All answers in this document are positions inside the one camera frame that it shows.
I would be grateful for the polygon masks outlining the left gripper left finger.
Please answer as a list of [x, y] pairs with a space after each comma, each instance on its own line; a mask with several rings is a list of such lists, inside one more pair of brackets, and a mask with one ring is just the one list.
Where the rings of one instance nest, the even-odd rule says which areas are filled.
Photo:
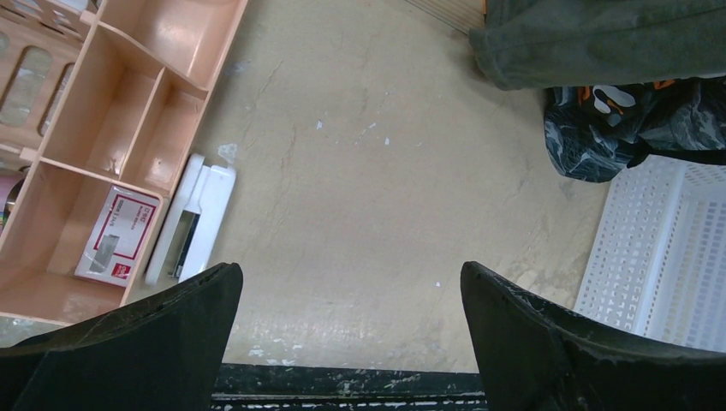
[[4, 410], [207, 410], [243, 287], [221, 263], [1, 351]]

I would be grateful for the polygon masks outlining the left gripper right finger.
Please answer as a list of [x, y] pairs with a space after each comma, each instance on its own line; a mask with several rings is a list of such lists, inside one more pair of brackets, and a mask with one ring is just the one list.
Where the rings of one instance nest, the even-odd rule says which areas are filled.
[[482, 264], [461, 298], [491, 410], [722, 410], [725, 356], [640, 337], [535, 295]]

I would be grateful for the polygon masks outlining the white stapler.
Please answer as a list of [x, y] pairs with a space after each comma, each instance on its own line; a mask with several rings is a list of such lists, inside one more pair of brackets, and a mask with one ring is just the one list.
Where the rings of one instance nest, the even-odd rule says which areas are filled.
[[146, 267], [146, 285], [163, 276], [184, 282], [206, 270], [235, 181], [233, 168], [189, 157]]

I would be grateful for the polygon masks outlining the olive green shorts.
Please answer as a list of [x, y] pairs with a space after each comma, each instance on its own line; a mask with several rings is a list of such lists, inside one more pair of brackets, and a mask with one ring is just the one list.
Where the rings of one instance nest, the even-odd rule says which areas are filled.
[[723, 1], [490, 1], [468, 38], [501, 90], [725, 74]]

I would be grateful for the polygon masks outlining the peach plastic file organizer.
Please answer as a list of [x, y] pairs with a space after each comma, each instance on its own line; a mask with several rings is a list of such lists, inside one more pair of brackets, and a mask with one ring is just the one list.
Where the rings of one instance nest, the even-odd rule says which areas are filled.
[[[1, 4], [1, 168], [26, 175], [1, 230], [1, 313], [71, 325], [179, 282], [144, 282], [244, 1]], [[127, 287], [77, 277], [110, 187], [159, 200]]]

